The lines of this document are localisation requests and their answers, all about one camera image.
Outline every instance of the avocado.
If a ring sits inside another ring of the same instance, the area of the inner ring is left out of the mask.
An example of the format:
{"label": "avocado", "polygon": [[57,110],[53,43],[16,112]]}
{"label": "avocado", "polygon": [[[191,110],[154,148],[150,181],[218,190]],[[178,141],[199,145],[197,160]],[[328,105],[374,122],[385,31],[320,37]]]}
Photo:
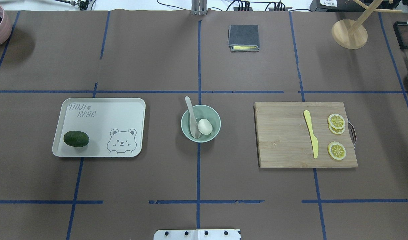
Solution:
{"label": "avocado", "polygon": [[63,141],[69,146],[82,147],[88,144],[90,138],[85,132],[69,131],[63,136]]}

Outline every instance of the knife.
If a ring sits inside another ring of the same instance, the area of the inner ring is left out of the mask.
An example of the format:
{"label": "knife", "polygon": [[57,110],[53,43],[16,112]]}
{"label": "knife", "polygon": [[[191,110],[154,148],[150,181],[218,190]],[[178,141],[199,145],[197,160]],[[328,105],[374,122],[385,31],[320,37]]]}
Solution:
{"label": "knife", "polygon": [[313,135],[312,119],[310,118],[310,112],[304,111],[304,119],[306,120],[307,128],[309,129],[310,141],[312,142],[313,158],[318,158],[318,139]]}

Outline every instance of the pink pot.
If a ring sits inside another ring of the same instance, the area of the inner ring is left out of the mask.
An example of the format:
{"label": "pink pot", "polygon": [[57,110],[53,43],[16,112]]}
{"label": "pink pot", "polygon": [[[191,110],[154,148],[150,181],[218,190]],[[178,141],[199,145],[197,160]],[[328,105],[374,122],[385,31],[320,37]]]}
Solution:
{"label": "pink pot", "polygon": [[3,18],[3,20],[0,23],[0,45],[1,45],[5,41],[7,41],[7,39],[10,37],[10,34],[12,33],[12,23],[10,21],[10,18],[4,11],[3,7],[1,7],[1,5],[0,11],[3,11],[3,15],[0,16]]}

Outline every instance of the mint green bowl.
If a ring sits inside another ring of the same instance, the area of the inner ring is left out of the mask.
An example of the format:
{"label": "mint green bowl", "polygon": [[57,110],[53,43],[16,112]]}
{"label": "mint green bowl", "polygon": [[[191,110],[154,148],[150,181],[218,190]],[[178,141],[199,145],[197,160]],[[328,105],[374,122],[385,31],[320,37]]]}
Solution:
{"label": "mint green bowl", "polygon": [[197,119],[197,122],[201,120],[202,118],[206,118],[213,126],[213,131],[209,135],[201,134],[201,137],[193,138],[191,135],[191,131],[189,129],[189,123],[190,123],[191,117],[189,114],[189,110],[186,110],[181,120],[181,128],[182,128],[184,135],[196,143],[205,143],[215,138],[217,134],[219,134],[220,126],[221,126],[220,116],[216,112],[216,110],[214,110],[212,107],[207,106],[207,105],[195,105],[192,108],[194,110],[194,114]]}

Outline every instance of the metal spoon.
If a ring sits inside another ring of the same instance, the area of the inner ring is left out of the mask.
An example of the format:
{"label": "metal spoon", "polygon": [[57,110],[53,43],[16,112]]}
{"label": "metal spoon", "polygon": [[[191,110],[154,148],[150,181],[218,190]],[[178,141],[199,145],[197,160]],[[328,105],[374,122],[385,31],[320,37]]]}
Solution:
{"label": "metal spoon", "polygon": [[194,110],[192,109],[191,99],[188,96],[186,96],[185,101],[186,101],[186,105],[188,106],[189,114],[191,116],[191,121],[189,123],[189,129],[191,131],[191,135],[193,138],[199,138],[201,137],[201,132],[198,131],[198,123],[197,123],[197,120],[195,119]]}

